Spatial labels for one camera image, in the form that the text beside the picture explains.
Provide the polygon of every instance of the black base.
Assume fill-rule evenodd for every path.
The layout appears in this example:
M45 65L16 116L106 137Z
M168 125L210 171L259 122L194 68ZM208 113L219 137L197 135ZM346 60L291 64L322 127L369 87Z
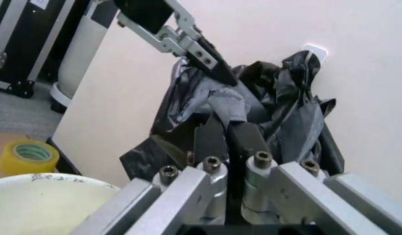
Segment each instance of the black base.
M53 98L52 98L52 105L50 106L50 109L57 113L60 113L60 114L64 114L66 112L66 107Z
M66 157L66 155L53 142L51 137L49 137L47 139L46 143L48 143L51 146L53 146L59 152L60 159L56 164L56 169L60 173L73 174L73 175L82 175L81 172L79 172L79 170L73 165L73 163Z

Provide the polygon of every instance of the silver metal plate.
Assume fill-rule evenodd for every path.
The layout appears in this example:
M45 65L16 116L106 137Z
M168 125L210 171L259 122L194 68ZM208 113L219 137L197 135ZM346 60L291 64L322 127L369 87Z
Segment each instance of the silver metal plate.
M37 76L39 75L40 70L42 69L43 64L46 61L47 56L50 53L50 50L53 47L54 42L56 41L57 36L59 35L60 30L69 14L75 0L66 0L62 9L59 12L59 15L52 27L52 30L49 32L47 36L46 42L40 51L39 57L37 57L36 62L34 63L33 68L30 71L30 74L27 77L28 81L35 81Z
M314 222L327 234L386 234L298 163L272 169L259 188L288 223Z
M324 181L331 190L390 234L402 234L402 205L355 174L347 173Z
M210 177L192 167L185 170L127 231L127 235L171 235L183 224L196 224L209 201Z
M101 206L71 235L125 233L159 197L160 188L141 179L133 179L109 202Z

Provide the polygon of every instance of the metal bracket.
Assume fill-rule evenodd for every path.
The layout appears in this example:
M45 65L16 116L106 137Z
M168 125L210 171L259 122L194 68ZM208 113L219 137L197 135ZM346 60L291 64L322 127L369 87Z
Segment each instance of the metal bracket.
M154 35L127 18L121 12L117 15L119 25L131 29L162 53L173 53L175 56L185 56L188 52L194 55L207 68L212 70L218 64L218 61L197 43L197 40L200 39L202 35L195 26L194 17L176 0L165 0L165 2L174 10L178 29L173 30L171 27L164 25L160 31Z

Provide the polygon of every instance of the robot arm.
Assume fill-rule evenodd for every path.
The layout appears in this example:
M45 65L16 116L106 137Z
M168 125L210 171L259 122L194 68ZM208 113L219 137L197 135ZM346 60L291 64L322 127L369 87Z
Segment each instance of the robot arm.
M176 0L114 0L118 24L133 30L162 53L186 56L211 78L236 86L230 66L195 26L194 17ZM176 30L164 25L175 14Z

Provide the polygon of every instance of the black plastic bag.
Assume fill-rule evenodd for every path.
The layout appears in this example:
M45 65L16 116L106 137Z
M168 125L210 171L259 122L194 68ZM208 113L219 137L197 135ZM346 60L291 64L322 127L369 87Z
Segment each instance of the black plastic bag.
M173 68L171 85L150 131L161 146L154 147L159 141L149 137L120 157L128 176L151 180L160 167L171 162L184 168L185 153L194 148L195 129L214 112L224 130L230 122L256 123L280 164L313 158L330 174L343 172L343 158L324 123L335 100L321 101L311 95L319 69L318 58L301 51L283 60L282 67L266 62L235 67L239 82L231 87L205 76L182 58ZM167 149L165 143L180 150L180 157L150 150Z

